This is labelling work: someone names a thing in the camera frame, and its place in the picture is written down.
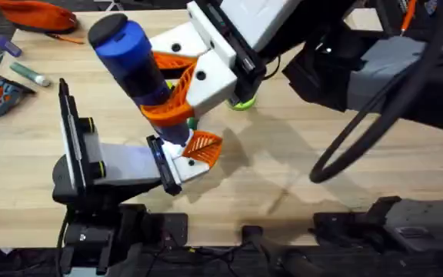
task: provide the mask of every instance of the black metal bracket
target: black metal bracket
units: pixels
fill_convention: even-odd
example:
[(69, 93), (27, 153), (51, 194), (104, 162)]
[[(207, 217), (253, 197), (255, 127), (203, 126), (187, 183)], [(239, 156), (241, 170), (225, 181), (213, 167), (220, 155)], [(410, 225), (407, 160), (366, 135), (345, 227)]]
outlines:
[(177, 195), (182, 191), (182, 187), (175, 183), (172, 172), (168, 167), (167, 159), (162, 150), (163, 141), (160, 138), (156, 138), (154, 135), (150, 135), (146, 138), (146, 142), (150, 147), (155, 163), (157, 164), (158, 172), (160, 173), (160, 180), (163, 184), (163, 189), (169, 195)]
[(368, 212), (319, 212), (314, 214), (315, 235), (319, 245), (373, 247), (383, 253), (404, 250), (385, 230), (386, 215), (400, 202), (398, 196), (382, 197)]
[(235, 65), (231, 70), (237, 76), (237, 84), (235, 85), (235, 94), (229, 101), (235, 105), (238, 102), (251, 100), (266, 74), (266, 64), (259, 54), (248, 45), (217, 1), (196, 0), (196, 4), (235, 50)]
[(151, 214), (144, 205), (120, 205), (100, 212), (68, 212), (60, 266), (96, 268), (97, 275), (125, 261), (134, 247), (179, 247), (187, 243), (186, 214)]

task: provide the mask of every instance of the black mount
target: black mount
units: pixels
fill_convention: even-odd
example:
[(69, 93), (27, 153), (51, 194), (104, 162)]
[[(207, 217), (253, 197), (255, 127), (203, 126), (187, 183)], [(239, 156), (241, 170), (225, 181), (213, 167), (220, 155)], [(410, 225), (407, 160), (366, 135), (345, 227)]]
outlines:
[(171, 195), (180, 192), (166, 165), (161, 139), (147, 138), (160, 180), (149, 184), (96, 185), (93, 180), (105, 177), (107, 169), (103, 161), (88, 160), (84, 134), (94, 132), (93, 120), (79, 118), (64, 79), (60, 80), (59, 100), (69, 155), (69, 159), (63, 155), (52, 172), (55, 183), (52, 198), (67, 207), (58, 240), (57, 259), (62, 273), (85, 267), (96, 268), (97, 275), (104, 275), (109, 268), (121, 268), (128, 260), (137, 262), (134, 257), (138, 257), (143, 247), (185, 245), (186, 214), (152, 214), (143, 204), (122, 204), (160, 185)]
[(271, 276), (294, 277), (334, 277), (332, 272), (325, 272), (312, 265), (305, 254), (297, 247), (279, 245), (264, 237), (263, 228), (248, 225), (242, 227), (242, 243), (252, 244), (268, 263)]
[(319, 212), (314, 214), (314, 229), (319, 245), (339, 247), (372, 247), (379, 253), (404, 251), (385, 231), (386, 215), (400, 202), (398, 196), (379, 198), (368, 212)]
[(348, 108), (348, 82), (361, 70), (361, 57), (384, 32), (351, 30), (344, 22), (316, 32), (283, 69), (290, 86), (306, 102), (344, 112)]
[(96, 268), (97, 275), (104, 275), (143, 247), (158, 249), (187, 243), (186, 214), (151, 214), (144, 205), (120, 205), (96, 213), (68, 210), (66, 221), (60, 261), (65, 274), (73, 267), (85, 267)]

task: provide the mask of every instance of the wooden table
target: wooden table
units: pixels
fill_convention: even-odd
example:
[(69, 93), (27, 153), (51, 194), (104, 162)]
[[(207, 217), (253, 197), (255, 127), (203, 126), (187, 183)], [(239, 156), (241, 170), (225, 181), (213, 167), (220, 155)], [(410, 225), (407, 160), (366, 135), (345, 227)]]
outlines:
[[(77, 35), (106, 15), (77, 14)], [(126, 14), (149, 36), (188, 20), (185, 11)], [(103, 142), (145, 145), (154, 134), (89, 45), (21, 31), (13, 41), (24, 52), (19, 62), (55, 84), (66, 79), (80, 115), (94, 118)], [(285, 55), (283, 65), (294, 54)], [(9, 69), (14, 60), (6, 55), (0, 74), (38, 94), (0, 118), (0, 247), (53, 247), (65, 211), (52, 201), (52, 168), (63, 154), (58, 87), (40, 88), (16, 75)], [(153, 212), (188, 213), (191, 245), (233, 245), (245, 224), (266, 227), (280, 242), (314, 244), (307, 229), (315, 212), (364, 211), (386, 195), (443, 199), (443, 131), (406, 121), (339, 177), (311, 183), (311, 167), (353, 115), (302, 101), (278, 73), (261, 86), (253, 109), (220, 105), (201, 120), (200, 129), (224, 139), (211, 172), (176, 197), (157, 188), (130, 202)]]

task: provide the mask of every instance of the black cable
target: black cable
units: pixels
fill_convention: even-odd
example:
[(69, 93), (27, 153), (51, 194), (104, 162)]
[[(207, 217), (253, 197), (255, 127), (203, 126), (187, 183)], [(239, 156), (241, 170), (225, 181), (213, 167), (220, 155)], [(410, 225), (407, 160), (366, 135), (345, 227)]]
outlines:
[(158, 257), (158, 259), (164, 263), (168, 263), (168, 264), (172, 264), (172, 265), (205, 265), (205, 264), (207, 264), (209, 262), (213, 262), (217, 259), (224, 261), (225, 257), (231, 255), (232, 253), (234, 253), (240, 249), (243, 249), (247, 244), (248, 243), (244, 243), (242, 245), (232, 247), (231, 249), (227, 250), (227, 252), (224, 252), (222, 254), (211, 254), (210, 258), (204, 259), (202, 261), (173, 261), (173, 260), (165, 259), (163, 257)]
[(155, 265), (155, 263), (157, 262), (157, 260), (158, 260), (158, 257), (165, 251), (165, 249), (166, 249), (166, 247), (165, 247), (165, 245), (162, 247), (162, 249), (160, 250), (160, 251), (158, 251), (155, 255), (154, 255), (154, 257), (153, 257), (153, 260), (152, 260), (152, 263), (150, 263), (150, 266), (149, 266), (149, 268), (148, 268), (148, 271), (146, 272), (146, 274), (145, 274), (145, 277), (149, 277), (150, 276), (150, 272), (152, 272), (152, 269), (153, 269), (153, 265)]
[(69, 210), (66, 209), (65, 217), (62, 220), (61, 229), (58, 235), (58, 244), (56, 245), (55, 252), (55, 275), (56, 277), (62, 277), (61, 266), (59, 265), (61, 261), (62, 254), (62, 241), (65, 237), (66, 225), (68, 224)]
[(263, 80), (263, 81), (266, 81), (266, 80), (268, 80), (269, 78), (272, 78), (273, 76), (275, 76), (276, 73), (278, 73), (278, 70), (280, 69), (280, 64), (281, 64), (281, 56), (279, 55), (279, 56), (278, 56), (278, 65), (276, 65), (275, 70), (274, 70), (270, 75), (266, 75), (262, 80)]
[(238, 274), (237, 274), (237, 272), (235, 272), (235, 270), (231, 267), (231, 264), (228, 263), (228, 262), (226, 262), (226, 264), (227, 264), (227, 268), (228, 268), (229, 272), (230, 272), (234, 277), (239, 277)]
[(396, 96), (393, 98), (391, 104), (386, 108), (382, 115), (377, 118), (367, 131), (351, 145), (344, 153), (342, 153), (330, 165), (329, 159), (348, 137), (348, 135), (355, 129), (360, 121), (368, 114), (368, 112), (378, 103), (379, 97), (382, 94), (389, 92), (391, 88), (398, 83), (400, 78), (404, 78), (405, 74), (399, 74), (393, 78), (385, 87), (387, 90), (381, 90), (381, 95), (374, 97), (364, 109), (362, 109), (348, 125), (343, 129), (341, 134), (330, 144), (325, 150), (324, 154), (315, 163), (309, 175), (313, 182), (323, 182), (349, 167), (353, 162), (362, 157), (390, 128), (398, 119), (408, 110), (414, 100), (421, 94), (423, 85), (428, 77), (428, 74), (435, 67), (437, 58), (441, 53), (443, 46), (443, 1), (438, 3), (437, 18), (433, 36), (422, 52), (420, 60), (408, 67), (403, 72), (410, 72), (415, 70), (412, 77), (403, 85)]

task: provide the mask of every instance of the floor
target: floor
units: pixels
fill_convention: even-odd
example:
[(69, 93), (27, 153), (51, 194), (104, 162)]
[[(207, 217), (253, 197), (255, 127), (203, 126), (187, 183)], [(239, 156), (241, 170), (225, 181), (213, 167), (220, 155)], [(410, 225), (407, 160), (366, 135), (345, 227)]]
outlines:
[[(96, 11), (92, 0), (48, 0), (73, 12)], [(126, 8), (183, 8), (188, 0), (144, 0)], [(0, 15), (0, 34), (11, 37), (14, 27)], [(443, 277), (443, 253), (379, 255), (370, 249), (337, 249), (333, 247), (306, 247), (302, 249), (317, 266), (332, 269), (340, 276), (427, 276)], [(170, 259), (193, 259), (185, 250), (164, 253)], [(144, 254), (138, 261), (137, 276), (146, 277), (152, 257)], [(268, 276), (264, 259), (254, 250), (237, 252), (232, 264), (234, 272), (224, 262), (215, 261), (203, 266), (170, 265), (156, 262), (149, 276)], [(0, 276), (53, 276), (53, 249), (16, 249), (9, 255), (0, 252)]]

